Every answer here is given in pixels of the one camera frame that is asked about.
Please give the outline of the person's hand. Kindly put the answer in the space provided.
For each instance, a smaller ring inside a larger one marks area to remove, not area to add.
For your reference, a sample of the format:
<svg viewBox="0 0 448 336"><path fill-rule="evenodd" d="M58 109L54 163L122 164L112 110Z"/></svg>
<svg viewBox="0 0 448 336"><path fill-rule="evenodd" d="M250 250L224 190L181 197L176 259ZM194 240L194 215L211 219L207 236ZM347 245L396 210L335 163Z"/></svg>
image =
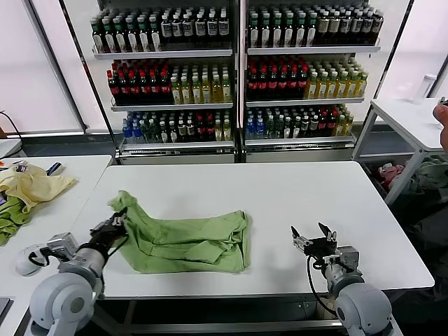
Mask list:
<svg viewBox="0 0 448 336"><path fill-rule="evenodd" d="M440 144L443 149L448 151L448 106L438 104L433 109L433 116L441 124L442 131L440 133Z"/></svg>

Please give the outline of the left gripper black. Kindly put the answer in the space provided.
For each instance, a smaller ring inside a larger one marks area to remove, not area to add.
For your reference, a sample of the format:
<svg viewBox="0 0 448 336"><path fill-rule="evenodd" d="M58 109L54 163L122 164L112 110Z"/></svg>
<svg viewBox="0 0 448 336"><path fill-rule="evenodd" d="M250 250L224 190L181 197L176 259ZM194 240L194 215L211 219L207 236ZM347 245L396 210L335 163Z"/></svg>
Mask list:
<svg viewBox="0 0 448 336"><path fill-rule="evenodd" d="M115 240L126 236L127 207L113 214L113 220L105 220L90 230L90 243L113 245Z"/></svg>

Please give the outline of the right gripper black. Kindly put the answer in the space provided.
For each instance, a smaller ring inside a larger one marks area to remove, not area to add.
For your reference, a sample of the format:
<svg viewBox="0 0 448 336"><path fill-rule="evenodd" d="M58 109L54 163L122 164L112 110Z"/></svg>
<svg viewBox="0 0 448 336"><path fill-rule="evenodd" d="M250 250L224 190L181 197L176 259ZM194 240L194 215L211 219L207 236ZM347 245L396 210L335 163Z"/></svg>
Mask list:
<svg viewBox="0 0 448 336"><path fill-rule="evenodd" d="M293 245L303 251L306 256L311 256L315 261L322 261L325 257L335 255L337 233L322 223L318 223L318 226L325 237L310 240L300 235L293 226L290 228L293 236Z"/></svg>

